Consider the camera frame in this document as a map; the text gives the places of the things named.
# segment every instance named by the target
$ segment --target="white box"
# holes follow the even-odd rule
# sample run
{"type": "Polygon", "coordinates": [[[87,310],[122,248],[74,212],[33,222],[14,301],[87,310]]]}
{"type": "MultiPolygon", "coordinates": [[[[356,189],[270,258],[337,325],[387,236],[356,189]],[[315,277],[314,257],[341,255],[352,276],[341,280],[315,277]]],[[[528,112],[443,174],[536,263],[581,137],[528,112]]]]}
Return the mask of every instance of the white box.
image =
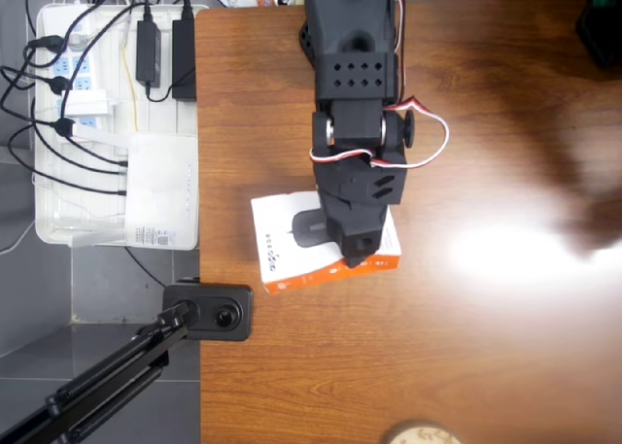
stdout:
{"type": "Polygon", "coordinates": [[[316,191],[267,196],[251,204],[261,280],[270,293],[396,269],[399,265],[401,248],[391,211],[387,211],[378,252],[350,268],[337,244],[326,235],[316,191]]]}

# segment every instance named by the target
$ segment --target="white power strip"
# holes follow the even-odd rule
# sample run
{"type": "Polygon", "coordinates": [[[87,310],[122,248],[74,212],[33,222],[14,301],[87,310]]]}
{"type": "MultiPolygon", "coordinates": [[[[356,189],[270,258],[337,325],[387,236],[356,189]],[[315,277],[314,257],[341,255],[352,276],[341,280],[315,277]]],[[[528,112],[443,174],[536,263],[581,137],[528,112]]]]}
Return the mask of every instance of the white power strip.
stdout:
{"type": "MultiPolygon", "coordinates": [[[[43,21],[46,27],[46,34],[64,35],[69,29],[71,23],[86,9],[87,5],[64,5],[46,7],[43,12],[43,21]]],[[[72,32],[73,37],[79,37],[83,40],[89,40],[93,35],[93,31],[90,25],[90,18],[84,18],[72,32]]],[[[74,70],[78,66],[80,57],[84,52],[80,49],[72,49],[71,46],[67,48],[67,51],[56,61],[56,63],[50,67],[52,77],[65,77],[71,78],[74,70]]],[[[92,91],[99,89],[99,80],[97,79],[97,64],[94,63],[94,57],[92,53],[89,53],[80,67],[80,72],[76,77],[73,84],[73,90],[71,91],[71,102],[75,105],[82,105],[82,103],[89,102],[89,96],[84,96],[86,91],[92,91]]],[[[58,106],[58,115],[60,115],[60,103],[62,97],[58,97],[56,105],[58,106]]],[[[82,125],[91,126],[93,128],[102,128],[102,121],[99,116],[87,116],[76,115],[66,112],[65,115],[69,118],[79,117],[75,119],[82,125]]],[[[76,141],[83,142],[82,138],[76,137],[76,141]]]]}

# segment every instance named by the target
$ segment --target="robotic arm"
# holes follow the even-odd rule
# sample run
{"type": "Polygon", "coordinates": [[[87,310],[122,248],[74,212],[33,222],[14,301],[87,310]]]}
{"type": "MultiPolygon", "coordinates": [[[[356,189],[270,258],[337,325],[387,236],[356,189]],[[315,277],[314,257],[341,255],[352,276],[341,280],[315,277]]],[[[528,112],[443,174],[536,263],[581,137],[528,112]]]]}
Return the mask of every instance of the robotic arm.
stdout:
{"type": "Polygon", "coordinates": [[[316,73],[314,174],[328,237],[355,267],[380,247],[390,204],[399,204],[404,169],[370,166],[368,158],[331,158],[351,150],[405,164],[414,116],[397,103],[396,0],[305,0],[300,43],[316,73]]]}

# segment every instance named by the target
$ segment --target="plug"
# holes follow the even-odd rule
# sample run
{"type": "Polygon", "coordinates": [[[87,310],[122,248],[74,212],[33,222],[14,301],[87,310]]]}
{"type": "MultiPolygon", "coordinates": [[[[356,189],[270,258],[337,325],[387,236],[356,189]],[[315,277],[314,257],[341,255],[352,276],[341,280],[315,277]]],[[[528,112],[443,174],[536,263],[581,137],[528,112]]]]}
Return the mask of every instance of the plug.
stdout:
{"type": "Polygon", "coordinates": [[[58,119],[52,123],[52,128],[56,134],[63,138],[71,138],[74,135],[74,121],[68,118],[58,119]]]}
{"type": "Polygon", "coordinates": [[[53,53],[62,53],[65,51],[65,40],[60,36],[45,36],[43,38],[29,41],[26,45],[30,49],[47,49],[53,53]]]}
{"type": "Polygon", "coordinates": [[[64,77],[54,77],[46,79],[46,83],[54,94],[60,96],[62,91],[66,91],[71,87],[69,80],[64,77]]]}
{"type": "Polygon", "coordinates": [[[136,33],[136,81],[145,87],[159,87],[162,41],[151,13],[138,21],[136,33]]]}

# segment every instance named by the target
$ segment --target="mounting holes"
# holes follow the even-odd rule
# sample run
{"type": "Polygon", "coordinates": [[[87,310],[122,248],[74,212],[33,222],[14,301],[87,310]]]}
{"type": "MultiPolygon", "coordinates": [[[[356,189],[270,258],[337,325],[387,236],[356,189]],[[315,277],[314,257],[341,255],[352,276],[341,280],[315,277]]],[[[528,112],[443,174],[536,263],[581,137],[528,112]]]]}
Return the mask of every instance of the mounting holes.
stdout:
{"type": "Polygon", "coordinates": [[[392,182],[395,179],[396,179],[395,175],[388,175],[387,177],[383,177],[382,179],[376,181],[375,185],[377,187],[383,187],[384,185],[389,184],[390,182],[392,182]]]}
{"type": "Polygon", "coordinates": [[[376,192],[376,193],[373,193],[373,194],[372,194],[372,196],[373,196],[374,198],[376,198],[376,199],[380,199],[380,198],[382,198],[383,196],[386,196],[386,195],[388,195],[388,194],[389,194],[389,193],[391,193],[391,192],[393,192],[393,189],[392,189],[392,188],[383,188],[383,189],[381,189],[380,191],[378,191],[378,192],[376,192]]]}

